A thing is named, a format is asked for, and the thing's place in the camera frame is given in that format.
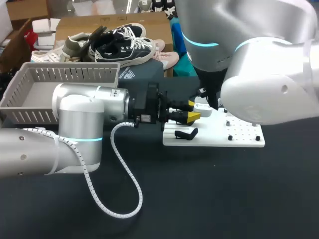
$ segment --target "pink sneaker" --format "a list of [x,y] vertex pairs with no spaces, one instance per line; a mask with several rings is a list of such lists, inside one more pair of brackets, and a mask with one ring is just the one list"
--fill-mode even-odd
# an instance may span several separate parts
[[154,40],[155,45],[156,45],[156,50],[159,52],[162,52],[165,48],[165,42],[163,40]]
[[176,52],[156,51],[153,58],[158,61],[161,61],[163,63],[164,70],[167,70],[176,65],[176,63],[179,60],[179,55]]

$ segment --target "white pegboard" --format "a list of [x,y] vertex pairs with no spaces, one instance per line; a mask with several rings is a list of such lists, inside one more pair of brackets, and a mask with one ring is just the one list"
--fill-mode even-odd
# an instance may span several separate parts
[[[198,134],[192,141],[176,139],[174,135],[176,130],[191,133],[195,128],[198,128]],[[264,147],[265,139],[260,125],[253,126],[231,113],[224,113],[224,108],[219,108],[218,111],[213,110],[210,117],[196,120],[192,126],[169,121],[165,124],[163,144],[166,146]]]

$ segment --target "white spiral cable wrap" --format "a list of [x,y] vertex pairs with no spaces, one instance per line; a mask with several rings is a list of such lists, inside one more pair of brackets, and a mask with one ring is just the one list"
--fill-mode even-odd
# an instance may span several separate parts
[[75,142],[69,141],[65,137],[58,136],[58,135],[54,134],[53,132],[49,132],[49,131],[42,130],[42,129],[24,128],[24,130],[31,131],[31,132],[34,132],[34,133],[37,133],[37,134],[40,134],[40,135],[43,135],[43,136],[46,136],[46,137],[50,137],[50,138],[57,137],[60,142],[63,142],[64,144],[68,145],[75,152],[75,154],[77,155],[77,157],[78,157],[78,159],[79,159],[79,161],[81,163],[81,166],[83,167],[83,171],[84,171],[84,176],[85,176],[86,182],[87,182],[87,184],[89,186],[90,192],[91,192],[92,197],[93,197],[94,201],[96,202],[96,204],[102,209],[103,212],[105,212],[106,214],[110,215],[111,217],[119,218],[119,219],[126,219],[126,218],[130,218],[130,217],[136,215],[140,211],[140,209],[142,207],[142,203],[143,203],[143,195],[142,195],[142,190],[141,190],[139,184],[137,183],[134,175],[131,173],[131,171],[129,170],[128,166],[126,165],[126,163],[124,162],[123,158],[120,156],[118,150],[115,147],[115,143],[114,143],[115,131],[118,128],[123,127],[123,126],[134,127],[134,124],[130,123],[130,122],[125,122],[125,123],[120,123],[117,126],[115,126],[114,129],[111,132],[111,145],[112,145],[112,148],[114,149],[114,152],[116,153],[118,159],[120,160],[120,162],[124,166],[125,170],[127,171],[129,176],[133,180],[133,182],[134,182],[134,184],[135,184],[135,186],[136,186],[136,188],[137,188],[137,190],[139,192],[139,204],[138,204],[138,206],[136,207],[136,209],[133,212],[128,213],[128,214],[117,214],[117,213],[114,213],[114,212],[110,211],[109,209],[107,209],[102,204],[102,202],[98,198],[98,196],[97,196],[97,194],[96,194],[96,192],[95,192],[95,190],[93,188],[93,185],[92,185],[92,182],[91,182],[90,175],[89,175],[89,172],[87,170],[86,164],[84,162],[82,154],[80,153],[80,151],[75,146],[75,144],[74,144]]

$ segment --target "shoe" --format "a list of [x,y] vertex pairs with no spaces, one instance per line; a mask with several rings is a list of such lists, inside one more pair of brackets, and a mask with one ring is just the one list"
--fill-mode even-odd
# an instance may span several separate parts
[[32,51],[31,62],[60,62],[63,46],[51,51]]
[[130,35],[131,37],[145,37],[146,29],[143,25],[139,23],[130,23],[123,26],[119,26],[111,31],[108,31],[102,34],[98,40],[93,41],[90,44],[90,47],[88,49],[88,59],[90,60],[87,60],[87,61],[95,62],[96,48],[101,46],[104,46],[104,48],[106,48],[107,45],[114,43],[114,41],[117,38],[122,38],[123,37],[122,33],[126,35],[133,33]]
[[153,40],[145,37],[134,37],[134,33],[128,27],[126,33],[119,32],[122,38],[116,37],[111,44],[96,48],[96,62],[119,62],[121,67],[140,65],[152,58],[156,52]]
[[163,9],[164,9],[164,0],[153,0],[154,11],[163,11]]
[[162,52],[165,48],[165,42],[163,40],[154,40],[156,51]]
[[169,20],[172,20],[173,17],[177,17],[175,0],[164,0],[164,11]]
[[163,63],[164,70],[167,70],[177,64],[179,55],[176,52],[156,51],[152,58],[161,61]]
[[81,58],[82,48],[89,42],[90,33],[81,32],[74,36],[68,36],[62,48],[60,62],[77,62]]
[[138,3],[139,12],[151,12],[152,10],[152,0],[139,0]]

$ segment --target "black cloth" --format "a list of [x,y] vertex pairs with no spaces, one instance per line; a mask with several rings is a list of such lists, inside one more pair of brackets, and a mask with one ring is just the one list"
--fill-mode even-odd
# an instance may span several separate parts
[[[141,85],[120,87],[133,94]],[[198,86],[197,78],[160,81],[176,100]],[[319,119],[263,126],[264,148],[166,147],[159,125],[121,128],[116,145],[143,191],[136,217],[104,214],[83,175],[2,179],[0,238],[318,238],[318,128]],[[110,129],[92,182],[107,208],[129,213],[138,194],[110,146]]]

